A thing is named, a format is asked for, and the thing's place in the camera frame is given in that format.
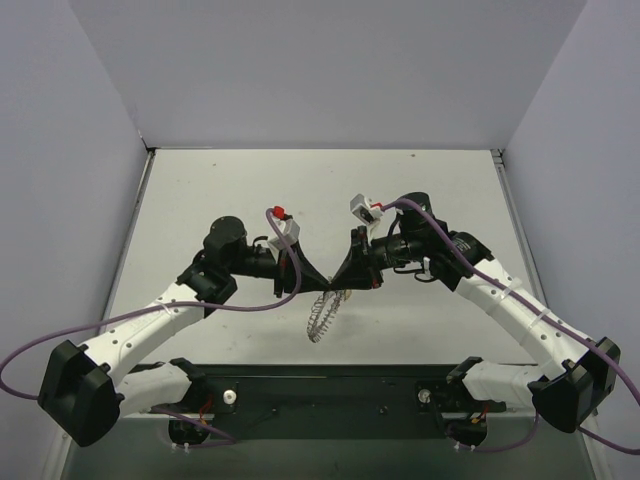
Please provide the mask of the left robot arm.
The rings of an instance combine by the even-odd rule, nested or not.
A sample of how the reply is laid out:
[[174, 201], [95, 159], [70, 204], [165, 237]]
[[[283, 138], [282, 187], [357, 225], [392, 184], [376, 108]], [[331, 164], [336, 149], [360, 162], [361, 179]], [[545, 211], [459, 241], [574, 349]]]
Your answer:
[[267, 211], [267, 245], [251, 245], [243, 222], [213, 222], [191, 264], [151, 304], [117, 317], [113, 327], [79, 345], [66, 340], [50, 354], [37, 403], [74, 441], [87, 447], [123, 417], [157, 405], [199, 408], [205, 380], [184, 359], [134, 369], [180, 331], [218, 310], [229, 310], [239, 276], [271, 280], [276, 307], [294, 295], [324, 292], [330, 283], [305, 258], [299, 227], [278, 208]]

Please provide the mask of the metal disc keyring holder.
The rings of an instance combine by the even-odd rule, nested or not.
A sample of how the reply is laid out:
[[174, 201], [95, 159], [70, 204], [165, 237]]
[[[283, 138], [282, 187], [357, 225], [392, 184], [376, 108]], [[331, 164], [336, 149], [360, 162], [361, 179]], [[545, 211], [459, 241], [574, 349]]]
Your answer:
[[351, 297], [352, 291], [337, 290], [321, 293], [313, 302], [306, 325], [307, 338], [318, 343], [328, 331], [340, 307]]

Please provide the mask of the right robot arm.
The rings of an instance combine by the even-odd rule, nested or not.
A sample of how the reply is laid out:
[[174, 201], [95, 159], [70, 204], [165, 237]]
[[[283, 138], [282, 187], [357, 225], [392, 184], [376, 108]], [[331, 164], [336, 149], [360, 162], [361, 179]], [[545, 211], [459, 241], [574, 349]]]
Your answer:
[[461, 363], [448, 380], [473, 400], [533, 408], [551, 426], [573, 433], [612, 392], [618, 345], [607, 337], [595, 341], [553, 314], [474, 236], [449, 231], [435, 219], [427, 194], [400, 198], [395, 217], [400, 231], [384, 238], [369, 236], [385, 211], [381, 204], [358, 194], [350, 210], [363, 224], [351, 233], [333, 289], [375, 289], [383, 283], [383, 270], [420, 262], [431, 280], [476, 305], [533, 359], [524, 366], [482, 358]]

